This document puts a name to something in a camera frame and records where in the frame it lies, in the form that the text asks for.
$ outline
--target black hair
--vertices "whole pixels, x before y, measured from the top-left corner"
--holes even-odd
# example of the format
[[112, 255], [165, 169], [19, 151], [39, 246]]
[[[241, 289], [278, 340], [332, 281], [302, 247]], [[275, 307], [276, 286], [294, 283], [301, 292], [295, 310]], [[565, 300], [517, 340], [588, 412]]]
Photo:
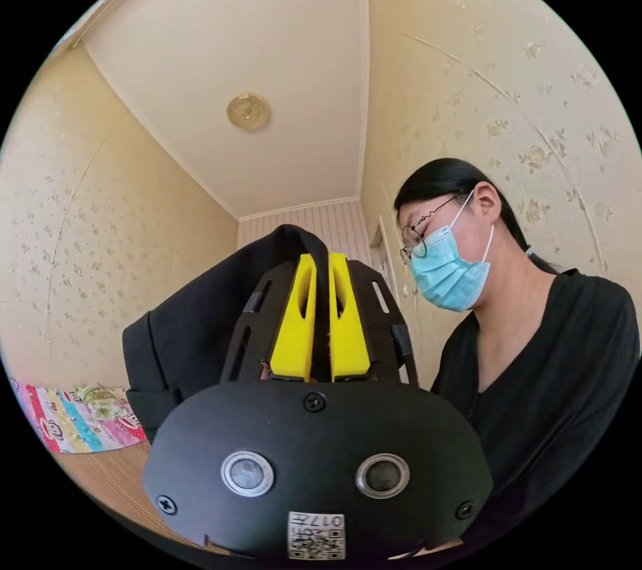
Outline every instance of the black hair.
[[[424, 202], [442, 195], [454, 195], [458, 201], [463, 203], [479, 182], [488, 182], [495, 187], [502, 202], [502, 221], [510, 235], [525, 252], [529, 245], [504, 194], [477, 167], [452, 157], [442, 157], [424, 164], [402, 184], [395, 198], [397, 221], [399, 220], [399, 210], [404, 204]], [[529, 258], [536, 267], [547, 274], [558, 273], [552, 265], [539, 256], [531, 253]]]

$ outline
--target floral wallpaper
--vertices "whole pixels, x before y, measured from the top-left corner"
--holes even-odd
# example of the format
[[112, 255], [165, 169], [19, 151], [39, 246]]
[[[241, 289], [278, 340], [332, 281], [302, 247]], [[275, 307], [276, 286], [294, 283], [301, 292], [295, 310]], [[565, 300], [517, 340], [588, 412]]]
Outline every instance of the floral wallpaper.
[[[616, 280], [642, 317], [642, 158], [609, 80], [541, 0], [369, 0], [368, 233], [417, 167], [461, 157], [504, 191], [538, 254]], [[411, 274], [394, 261], [400, 287]], [[402, 297], [422, 383], [460, 317]]]
[[124, 327], [236, 249], [237, 222], [82, 47], [29, 88], [0, 156], [0, 339], [11, 375], [127, 384]]

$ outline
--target eyeglasses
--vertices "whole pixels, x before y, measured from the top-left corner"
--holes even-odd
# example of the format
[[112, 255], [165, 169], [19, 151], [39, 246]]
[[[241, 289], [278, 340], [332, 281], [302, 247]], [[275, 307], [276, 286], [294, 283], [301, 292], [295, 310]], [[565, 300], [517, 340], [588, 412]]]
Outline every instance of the eyeglasses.
[[401, 259], [403, 263], [409, 265], [411, 263], [412, 255], [414, 254], [418, 258], [424, 258], [428, 249], [426, 248], [426, 243], [424, 242], [424, 233], [418, 233], [417, 227], [424, 221], [428, 220], [431, 215], [437, 213], [442, 207], [445, 207], [449, 202], [452, 202], [456, 197], [459, 197], [459, 194], [454, 195], [449, 200], [446, 200], [443, 204], [440, 204], [434, 211], [431, 211], [427, 215], [420, 217], [413, 225], [406, 225], [401, 230], [401, 239], [403, 240], [403, 248], [401, 249]]

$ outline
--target yellow plastic part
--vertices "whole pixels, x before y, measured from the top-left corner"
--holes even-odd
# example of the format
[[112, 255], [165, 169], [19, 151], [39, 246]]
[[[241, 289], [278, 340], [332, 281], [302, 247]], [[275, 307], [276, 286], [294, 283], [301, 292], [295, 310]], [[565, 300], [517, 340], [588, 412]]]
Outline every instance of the yellow plastic part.
[[302, 378], [309, 382], [315, 311], [316, 265], [310, 254], [304, 254], [294, 274], [292, 291], [270, 359], [274, 376]]
[[[330, 368], [338, 377], [365, 376], [370, 369], [366, 339], [356, 307], [348, 262], [344, 254], [330, 254]], [[339, 316], [339, 299], [343, 312]]]

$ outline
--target qr code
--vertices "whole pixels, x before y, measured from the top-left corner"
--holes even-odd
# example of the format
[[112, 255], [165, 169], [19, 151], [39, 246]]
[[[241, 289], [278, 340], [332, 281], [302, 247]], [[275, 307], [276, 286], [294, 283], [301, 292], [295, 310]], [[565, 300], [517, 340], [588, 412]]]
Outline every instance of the qr code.
[[345, 559], [343, 515], [291, 512], [288, 519], [288, 556], [309, 561]]

